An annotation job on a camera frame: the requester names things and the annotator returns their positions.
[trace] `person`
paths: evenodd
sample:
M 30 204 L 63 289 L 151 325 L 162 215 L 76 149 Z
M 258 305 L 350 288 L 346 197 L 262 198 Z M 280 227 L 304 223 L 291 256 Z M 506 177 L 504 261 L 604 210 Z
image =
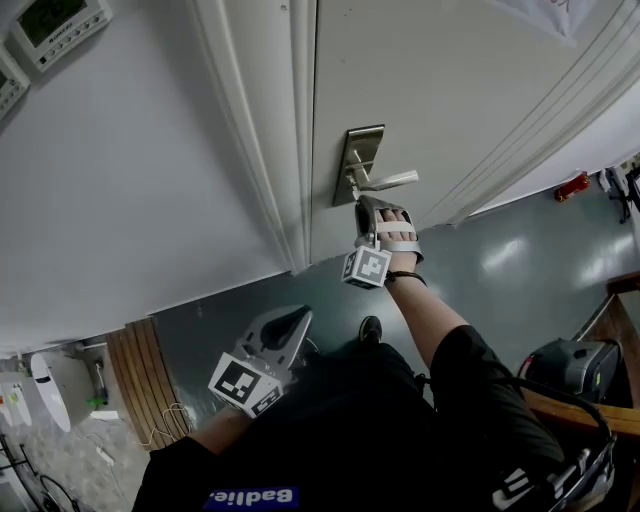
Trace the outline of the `person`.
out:
M 390 270 L 415 266 L 415 253 L 398 252 Z M 518 390 L 492 382 L 509 372 L 478 332 L 415 277 L 386 288 L 429 367 L 435 409 L 368 317 L 356 340 L 304 368 L 257 419 L 225 408 L 152 452 L 134 511 L 492 510 L 500 476 L 558 468 L 562 449 Z

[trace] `thermostat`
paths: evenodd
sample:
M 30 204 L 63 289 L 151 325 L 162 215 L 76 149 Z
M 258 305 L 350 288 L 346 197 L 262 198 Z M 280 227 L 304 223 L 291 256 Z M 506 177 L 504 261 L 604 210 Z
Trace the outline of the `thermostat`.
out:
M 0 44 L 0 120 L 27 92 L 29 79 Z
M 31 0 L 11 34 L 40 71 L 111 21 L 106 0 Z

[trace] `black shoe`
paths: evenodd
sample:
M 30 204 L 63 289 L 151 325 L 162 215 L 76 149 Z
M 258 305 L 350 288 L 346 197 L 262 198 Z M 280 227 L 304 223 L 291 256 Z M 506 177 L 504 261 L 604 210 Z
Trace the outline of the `black shoe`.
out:
M 365 343 L 382 342 L 382 324 L 377 316 L 368 316 L 360 324 L 358 339 Z

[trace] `white door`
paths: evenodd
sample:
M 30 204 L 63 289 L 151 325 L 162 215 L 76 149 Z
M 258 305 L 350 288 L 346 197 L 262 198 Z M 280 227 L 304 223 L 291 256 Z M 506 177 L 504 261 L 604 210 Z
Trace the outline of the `white door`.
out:
M 347 130 L 385 125 L 371 178 L 420 181 L 373 195 L 423 229 L 490 201 L 640 77 L 635 0 L 597 1 L 574 45 L 486 0 L 195 1 L 296 271 L 353 246 L 353 206 L 332 205 Z

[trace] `door lever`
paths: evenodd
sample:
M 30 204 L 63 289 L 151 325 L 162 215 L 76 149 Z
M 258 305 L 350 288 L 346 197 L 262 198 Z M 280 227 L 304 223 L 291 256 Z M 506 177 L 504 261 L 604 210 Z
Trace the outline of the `door lever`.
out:
M 382 141 L 384 125 L 349 130 L 345 139 L 333 206 L 356 201 L 360 192 L 377 192 L 418 181 L 416 171 L 370 180 L 373 161 Z

